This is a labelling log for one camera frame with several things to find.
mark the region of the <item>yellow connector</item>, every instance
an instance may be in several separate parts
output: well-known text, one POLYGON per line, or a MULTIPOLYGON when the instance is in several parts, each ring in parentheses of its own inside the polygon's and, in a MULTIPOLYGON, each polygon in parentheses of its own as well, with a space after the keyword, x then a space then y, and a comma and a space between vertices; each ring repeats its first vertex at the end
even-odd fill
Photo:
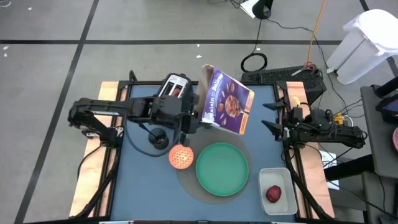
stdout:
POLYGON ((343 115, 341 113, 337 113, 333 120, 338 124, 343 124, 343 115))

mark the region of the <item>red apple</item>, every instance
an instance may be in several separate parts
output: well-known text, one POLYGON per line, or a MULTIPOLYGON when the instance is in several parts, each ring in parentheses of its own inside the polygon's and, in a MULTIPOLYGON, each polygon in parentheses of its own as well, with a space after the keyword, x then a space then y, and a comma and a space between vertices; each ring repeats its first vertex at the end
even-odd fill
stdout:
POLYGON ((276 203, 280 199, 282 190, 279 186, 272 186, 267 190, 266 197, 270 203, 276 203))

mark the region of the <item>table leg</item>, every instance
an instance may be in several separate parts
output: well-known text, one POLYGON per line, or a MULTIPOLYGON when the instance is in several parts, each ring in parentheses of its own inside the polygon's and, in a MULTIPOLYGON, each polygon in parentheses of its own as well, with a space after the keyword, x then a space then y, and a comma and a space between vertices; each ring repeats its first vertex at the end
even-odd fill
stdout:
POLYGON ((359 175, 364 171, 374 172, 372 154, 326 168, 323 171, 325 172, 326 180, 329 181, 359 175))

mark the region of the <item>white trash bin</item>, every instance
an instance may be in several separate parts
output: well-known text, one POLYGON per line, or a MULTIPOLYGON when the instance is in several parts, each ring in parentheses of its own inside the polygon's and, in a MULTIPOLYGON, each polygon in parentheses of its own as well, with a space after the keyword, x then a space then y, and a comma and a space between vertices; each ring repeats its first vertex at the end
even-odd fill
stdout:
POLYGON ((327 61, 337 80, 350 84, 386 58, 398 54, 398 19, 386 11, 366 11, 343 26, 348 34, 327 61))

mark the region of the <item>white plastic tray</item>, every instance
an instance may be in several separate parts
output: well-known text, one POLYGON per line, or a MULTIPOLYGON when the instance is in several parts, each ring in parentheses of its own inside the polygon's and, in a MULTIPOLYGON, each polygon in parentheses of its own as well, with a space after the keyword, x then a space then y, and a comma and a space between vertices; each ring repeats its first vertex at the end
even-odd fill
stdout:
POLYGON ((297 203, 290 172, 286 168, 267 168, 260 170, 259 188, 261 207, 269 215, 293 215, 297 212, 297 203), (279 186, 282 195, 276 203, 266 198, 267 190, 273 185, 279 186))

